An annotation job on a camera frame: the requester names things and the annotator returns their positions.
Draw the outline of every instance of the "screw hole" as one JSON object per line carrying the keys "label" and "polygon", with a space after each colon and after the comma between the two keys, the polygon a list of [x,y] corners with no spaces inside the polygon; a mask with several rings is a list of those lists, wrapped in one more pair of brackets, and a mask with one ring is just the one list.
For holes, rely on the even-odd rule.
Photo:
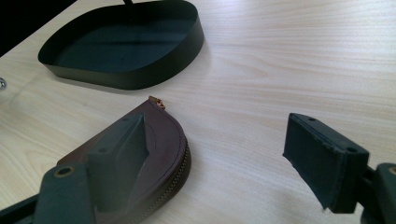
{"label": "screw hole", "polygon": [[71,175],[75,171],[73,166],[63,167],[55,172],[55,177],[62,178]]}
{"label": "screw hole", "polygon": [[351,152],[351,153],[358,152],[358,150],[356,148],[353,148],[353,147],[347,147],[346,151]]}
{"label": "screw hole", "polygon": [[389,171],[393,174],[396,175],[396,166],[390,167]]}

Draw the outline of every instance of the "brown leather pouch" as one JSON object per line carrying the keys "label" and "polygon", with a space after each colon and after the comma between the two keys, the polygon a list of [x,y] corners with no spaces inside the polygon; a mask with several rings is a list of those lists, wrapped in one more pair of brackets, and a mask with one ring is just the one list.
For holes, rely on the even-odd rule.
{"label": "brown leather pouch", "polygon": [[[120,126],[121,122],[131,118],[143,126],[140,127],[138,124]],[[139,135],[137,130],[139,128],[143,128],[143,135]],[[145,146],[134,152],[132,160],[124,160],[120,155],[115,155],[114,160],[110,161],[92,159],[97,153],[105,153],[105,147],[125,148],[125,142],[126,145],[143,142]],[[102,163],[102,167],[105,168],[92,169],[96,167],[92,160]],[[59,160],[58,165],[75,162],[87,166],[90,194],[96,194],[96,197],[92,197],[96,223],[138,223],[168,202],[181,189],[190,172],[191,155],[186,136],[179,123],[166,113],[161,100],[150,96],[142,105]],[[125,169],[126,172],[118,174],[119,170]],[[102,183],[92,181],[96,175],[101,174],[104,174],[99,177],[104,179],[101,180]],[[129,187],[123,186],[125,182],[128,182]],[[102,192],[105,194],[104,198],[97,197],[97,194],[101,194],[101,191],[106,189],[110,190]],[[119,200],[115,203],[111,202],[114,198]]]}

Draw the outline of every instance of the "wooden table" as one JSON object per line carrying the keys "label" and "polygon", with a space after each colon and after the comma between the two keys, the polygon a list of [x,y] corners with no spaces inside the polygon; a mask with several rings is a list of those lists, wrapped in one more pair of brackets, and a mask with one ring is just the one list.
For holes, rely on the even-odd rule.
{"label": "wooden table", "polygon": [[0,209],[38,193],[57,160],[153,95],[184,128],[193,165],[144,223],[360,223],[360,206],[323,212],[282,152],[295,112],[368,149],[374,168],[396,161],[395,2],[191,2],[202,51],[142,91],[60,79],[36,58],[60,27],[119,0],[79,0],[0,58]]}

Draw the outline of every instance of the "black oval tray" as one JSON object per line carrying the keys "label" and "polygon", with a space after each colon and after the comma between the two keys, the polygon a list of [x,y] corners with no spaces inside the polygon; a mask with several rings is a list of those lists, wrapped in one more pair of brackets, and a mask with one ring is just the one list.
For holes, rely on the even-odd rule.
{"label": "black oval tray", "polygon": [[139,90],[187,67],[204,33],[196,7],[185,1],[155,1],[100,7],[51,36],[38,60],[57,77]]}

